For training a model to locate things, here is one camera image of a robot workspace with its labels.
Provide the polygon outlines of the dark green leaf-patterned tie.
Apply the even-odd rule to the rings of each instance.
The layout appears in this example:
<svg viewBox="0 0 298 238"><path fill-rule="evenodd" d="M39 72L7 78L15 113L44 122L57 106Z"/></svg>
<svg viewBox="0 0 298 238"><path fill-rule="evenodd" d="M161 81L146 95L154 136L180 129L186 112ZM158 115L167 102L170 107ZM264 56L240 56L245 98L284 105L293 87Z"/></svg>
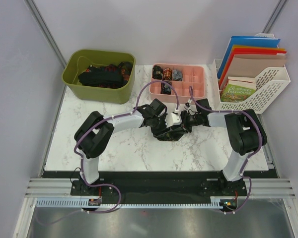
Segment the dark green leaf-patterned tie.
<svg viewBox="0 0 298 238"><path fill-rule="evenodd" d="M189 131L181 126L172 126L167 128L164 132L159 133L156 139L159 141L174 142L179 141L182 136L187 133L189 133Z"/></svg>

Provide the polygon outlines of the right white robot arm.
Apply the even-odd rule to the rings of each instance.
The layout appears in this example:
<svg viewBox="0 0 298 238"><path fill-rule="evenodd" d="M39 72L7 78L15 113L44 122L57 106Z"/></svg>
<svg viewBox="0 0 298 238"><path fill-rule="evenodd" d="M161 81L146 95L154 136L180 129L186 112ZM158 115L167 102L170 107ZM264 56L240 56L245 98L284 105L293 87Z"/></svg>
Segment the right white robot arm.
<svg viewBox="0 0 298 238"><path fill-rule="evenodd" d="M252 109L244 111L215 111L207 99L195 102L196 111L190 113L185 104L181 112L182 129L191 132L194 126L222 127L228 134L232 152L218 178L218 191L231 194L243 182L245 168L252 156L267 143L267 135Z"/></svg>

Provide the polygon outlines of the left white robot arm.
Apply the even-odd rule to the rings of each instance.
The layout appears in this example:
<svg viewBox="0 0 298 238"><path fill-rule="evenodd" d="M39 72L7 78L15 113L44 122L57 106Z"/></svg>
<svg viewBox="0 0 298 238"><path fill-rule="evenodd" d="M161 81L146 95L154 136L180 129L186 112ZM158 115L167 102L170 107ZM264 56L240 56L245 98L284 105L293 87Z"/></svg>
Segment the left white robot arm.
<svg viewBox="0 0 298 238"><path fill-rule="evenodd" d="M149 105L135 107L131 112L104 116L93 111L74 135L74 152L81 157L82 190L94 195L99 190L99 157L114 133L131 128L155 127L167 114L167 106L158 99Z"/></svg>

